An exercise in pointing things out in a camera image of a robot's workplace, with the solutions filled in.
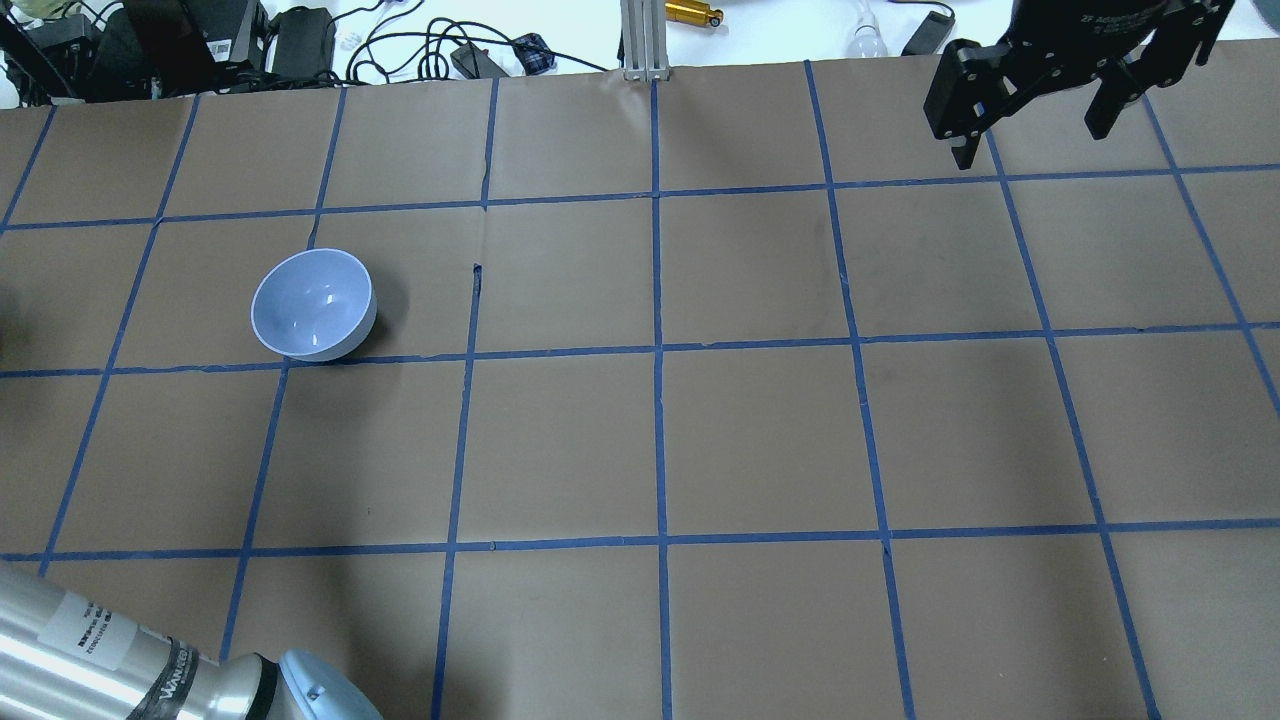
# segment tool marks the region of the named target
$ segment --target white label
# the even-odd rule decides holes
[[[133,620],[69,592],[36,639],[99,667],[115,670],[137,632],[138,624]]]
[[[230,40],[218,40],[214,42],[206,42],[209,46],[209,54],[214,56],[215,63],[225,63],[232,59],[232,41]]]

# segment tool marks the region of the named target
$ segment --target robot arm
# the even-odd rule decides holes
[[[1041,95],[1101,78],[1084,115],[1094,140],[1152,86],[1208,60],[1234,0],[1014,0],[998,42],[954,40],[942,50],[924,114],[956,165],[973,164],[982,133]],[[1126,55],[1152,33],[1138,60]]]

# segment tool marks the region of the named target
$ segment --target bowl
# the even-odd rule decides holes
[[[321,247],[298,252],[262,278],[250,322],[271,352],[324,363],[364,342],[376,314],[365,265],[349,252]]]

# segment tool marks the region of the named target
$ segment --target black power adapter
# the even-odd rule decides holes
[[[911,40],[908,40],[906,46],[902,47],[902,55],[932,55],[937,53],[938,47],[942,47],[942,41],[951,35],[951,28],[955,24],[955,15],[943,15],[942,13],[929,10],[929,14],[920,20],[920,27],[915,28]]]

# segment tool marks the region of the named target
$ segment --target white background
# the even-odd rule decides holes
[[[269,15],[296,6],[328,8],[333,14],[376,0],[328,0],[298,3],[264,0]],[[371,13],[357,13],[339,23],[339,36],[364,37],[381,17],[412,8],[413,1],[394,0]],[[105,0],[90,0],[101,8]],[[1011,0],[952,0],[956,27],[951,38],[968,37],[983,45],[995,42],[1009,26]],[[847,45],[856,17],[855,0],[721,0],[714,8],[724,10],[724,24],[718,28],[696,28],[667,23],[667,54],[672,65],[740,65],[826,60],[847,55]],[[896,55],[928,14],[928,5],[899,5],[872,0],[879,19],[881,33],[890,54]],[[396,20],[381,32],[421,32],[435,17],[483,22],[511,37],[536,32],[559,53],[576,55],[605,68],[616,68],[621,9],[617,0],[425,0],[416,13]],[[468,31],[484,37],[481,31]],[[1258,17],[1252,0],[1239,0],[1222,31],[1222,40],[1276,37]],[[412,38],[388,40],[375,46],[384,67],[394,68],[421,46]],[[445,44],[445,53],[452,44]],[[511,74],[522,74],[509,50],[490,47],[490,56]],[[334,67],[339,74],[347,67],[349,51],[335,51]],[[585,72],[588,68],[559,60],[553,73]],[[412,77],[412,73],[399,76]],[[379,81],[369,72],[366,82]],[[8,82],[0,79],[0,108],[17,105],[17,96]]]

